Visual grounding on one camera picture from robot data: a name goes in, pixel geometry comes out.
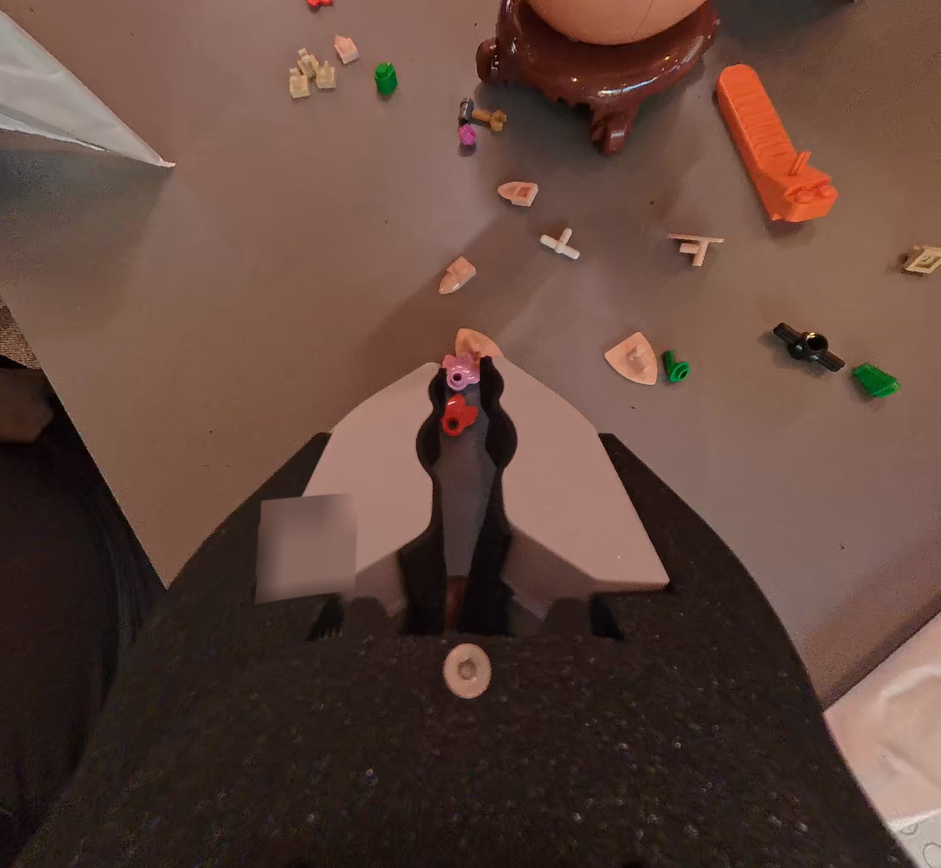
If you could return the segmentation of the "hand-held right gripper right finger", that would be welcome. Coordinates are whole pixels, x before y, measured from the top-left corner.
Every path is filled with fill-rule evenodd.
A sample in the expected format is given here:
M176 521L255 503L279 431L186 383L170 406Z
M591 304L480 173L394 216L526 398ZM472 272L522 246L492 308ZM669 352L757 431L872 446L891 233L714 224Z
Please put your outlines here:
M457 438L457 628L508 634L513 608L664 591L667 571L594 426L505 357Z

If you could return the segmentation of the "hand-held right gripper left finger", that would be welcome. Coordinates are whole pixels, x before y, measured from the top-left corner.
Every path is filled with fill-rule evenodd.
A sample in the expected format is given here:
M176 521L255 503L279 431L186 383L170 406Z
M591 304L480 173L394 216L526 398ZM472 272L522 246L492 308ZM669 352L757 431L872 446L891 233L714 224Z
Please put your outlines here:
M428 362L359 404L331 431L306 496L347 495L356 517L350 600L374 599L408 635L441 635L444 555L441 365Z

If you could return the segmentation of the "grey desk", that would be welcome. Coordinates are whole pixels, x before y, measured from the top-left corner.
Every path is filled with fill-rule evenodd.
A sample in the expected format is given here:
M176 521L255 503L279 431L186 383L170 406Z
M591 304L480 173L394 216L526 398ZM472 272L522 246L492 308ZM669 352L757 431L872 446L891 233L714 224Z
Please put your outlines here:
M313 434L469 326L716 529L830 702L939 610L939 274L899 269L939 241L939 0L717 0L712 50L618 156L511 87L475 95L508 122L464 155L498 7L2 0L175 164L3 134L2 298L167 581ZM300 48L334 90L290 98ZM827 216L766 215L716 99L735 64L831 177ZM538 184L532 207L500 198L512 180ZM577 261L539 242L566 227ZM671 232L724 242L695 268ZM476 277L440 295L460 256ZM793 359L780 322L845 367ZM634 332L653 386L604 359ZM900 391L868 397L863 363Z

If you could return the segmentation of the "pink petal brick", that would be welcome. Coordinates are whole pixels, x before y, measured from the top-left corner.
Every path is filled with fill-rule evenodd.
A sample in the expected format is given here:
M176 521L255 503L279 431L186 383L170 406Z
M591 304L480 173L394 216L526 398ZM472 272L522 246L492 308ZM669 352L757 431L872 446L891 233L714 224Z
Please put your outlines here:
M500 347L486 334L470 329L459 328L454 342L454 355L457 358L468 357L479 365L485 357L502 357Z
M634 332L614 345L605 352L604 359L628 381L645 386L653 386L658 381L658 357L641 332Z

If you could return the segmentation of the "pale pink branch brick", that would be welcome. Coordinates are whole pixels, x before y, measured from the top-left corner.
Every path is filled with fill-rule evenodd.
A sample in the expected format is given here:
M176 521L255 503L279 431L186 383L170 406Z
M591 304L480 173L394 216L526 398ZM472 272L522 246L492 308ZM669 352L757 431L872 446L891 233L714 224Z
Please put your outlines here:
M724 242L723 238L678 234L673 232L668 233L666 237L670 241L677 242L679 253L689 256L691 258L691 264L695 268L704 265L712 247Z

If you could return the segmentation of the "black bar connector brick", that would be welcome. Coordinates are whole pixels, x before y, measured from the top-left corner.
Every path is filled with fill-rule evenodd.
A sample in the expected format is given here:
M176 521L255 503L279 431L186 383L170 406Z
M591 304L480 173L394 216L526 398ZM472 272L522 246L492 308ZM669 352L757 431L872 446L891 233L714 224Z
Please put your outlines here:
M788 354L797 361L831 372L839 372L845 367L844 360L830 350L828 338L821 333L799 332L784 322L778 323L771 333L783 342Z

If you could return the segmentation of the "green wedge brick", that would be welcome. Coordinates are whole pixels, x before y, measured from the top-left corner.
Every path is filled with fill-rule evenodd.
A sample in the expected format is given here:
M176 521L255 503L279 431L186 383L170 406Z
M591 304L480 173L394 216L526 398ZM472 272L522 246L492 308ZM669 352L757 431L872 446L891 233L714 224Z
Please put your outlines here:
M900 382L883 369L863 363L852 369L853 378L865 394L877 400L884 400L900 391Z

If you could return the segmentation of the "person's dark trousers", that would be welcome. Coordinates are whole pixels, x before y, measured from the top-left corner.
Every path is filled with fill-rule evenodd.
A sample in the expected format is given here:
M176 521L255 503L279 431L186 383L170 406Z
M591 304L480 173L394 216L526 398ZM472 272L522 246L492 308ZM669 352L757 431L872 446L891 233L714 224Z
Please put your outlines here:
M2 866L52 814L164 592L50 389L41 436L1 446Z

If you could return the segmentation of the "grey and yellow pin brick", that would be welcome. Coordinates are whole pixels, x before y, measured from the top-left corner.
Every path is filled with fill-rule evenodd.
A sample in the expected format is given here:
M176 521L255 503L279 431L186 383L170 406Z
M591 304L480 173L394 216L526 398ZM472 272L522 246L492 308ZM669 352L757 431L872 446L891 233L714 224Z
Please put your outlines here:
M500 133L507 122L507 114L503 110L479 108L471 98L464 98L460 102L458 112L460 128L484 125L492 132Z

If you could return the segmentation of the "cluster of tan pink pieces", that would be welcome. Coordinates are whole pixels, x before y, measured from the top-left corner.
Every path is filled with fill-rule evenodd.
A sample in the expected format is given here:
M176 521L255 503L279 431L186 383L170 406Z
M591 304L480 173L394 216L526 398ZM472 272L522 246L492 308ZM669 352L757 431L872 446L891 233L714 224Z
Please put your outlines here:
M342 66L359 61L359 47L355 39L336 35L333 39L336 59ZM320 60L307 48L297 51L295 62L288 69L288 94L293 100L309 98L314 91L334 90L337 86L337 66L328 59ZM398 73L393 63L380 62L372 70L375 90L380 98L394 95L399 86Z

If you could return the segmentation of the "orange brick separator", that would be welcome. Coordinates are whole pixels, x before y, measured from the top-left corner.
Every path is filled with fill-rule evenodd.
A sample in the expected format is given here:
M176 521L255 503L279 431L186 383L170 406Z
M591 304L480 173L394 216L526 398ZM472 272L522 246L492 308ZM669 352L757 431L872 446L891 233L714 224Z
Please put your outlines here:
M792 143L757 72L726 67L716 82L720 113L771 221L802 224L827 216L839 193Z

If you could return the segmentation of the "toy brick orchid pot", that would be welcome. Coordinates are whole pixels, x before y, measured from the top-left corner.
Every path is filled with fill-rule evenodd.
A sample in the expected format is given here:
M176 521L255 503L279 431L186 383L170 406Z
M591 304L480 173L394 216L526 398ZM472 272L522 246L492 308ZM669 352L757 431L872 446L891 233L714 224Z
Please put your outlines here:
M712 0L500 0L477 74L586 108L592 143L615 155L642 104L687 75L718 28Z

